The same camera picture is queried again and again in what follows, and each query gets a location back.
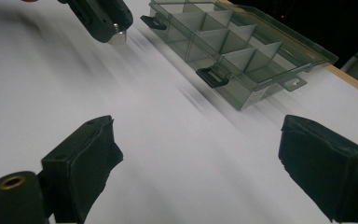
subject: transparent plastic container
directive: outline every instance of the transparent plastic container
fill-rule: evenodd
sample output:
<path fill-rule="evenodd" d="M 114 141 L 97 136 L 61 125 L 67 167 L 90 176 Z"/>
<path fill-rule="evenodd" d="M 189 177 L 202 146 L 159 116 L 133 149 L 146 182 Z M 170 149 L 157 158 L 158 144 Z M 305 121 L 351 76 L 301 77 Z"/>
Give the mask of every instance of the transparent plastic container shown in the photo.
<path fill-rule="evenodd" d="M 337 56 L 254 7 L 152 0 L 142 20 L 196 74 L 242 110 L 307 82 L 297 74 Z"/>

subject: white table surface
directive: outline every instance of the white table surface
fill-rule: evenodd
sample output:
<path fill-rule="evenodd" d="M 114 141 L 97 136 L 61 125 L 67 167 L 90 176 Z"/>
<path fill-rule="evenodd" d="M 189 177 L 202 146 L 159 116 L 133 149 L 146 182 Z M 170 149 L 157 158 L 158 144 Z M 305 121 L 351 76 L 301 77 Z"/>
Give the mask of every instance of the white table surface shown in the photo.
<path fill-rule="evenodd" d="M 0 0 L 0 177 L 82 123 L 112 115 L 124 161 L 87 223 L 329 223 L 278 159 L 286 114 L 358 144 L 358 90 L 327 70 L 239 112 L 139 19 L 124 46 L 88 35 L 67 5 Z"/>

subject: plastic organizer box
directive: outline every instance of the plastic organizer box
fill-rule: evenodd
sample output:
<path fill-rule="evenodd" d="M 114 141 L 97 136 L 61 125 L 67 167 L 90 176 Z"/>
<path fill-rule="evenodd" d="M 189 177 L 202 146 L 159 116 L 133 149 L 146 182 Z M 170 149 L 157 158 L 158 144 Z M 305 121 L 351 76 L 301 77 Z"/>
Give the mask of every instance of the plastic organizer box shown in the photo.
<path fill-rule="evenodd" d="M 211 88 L 244 109 L 307 82 L 297 74 L 337 56 L 254 7 L 152 0 L 141 19 Z"/>

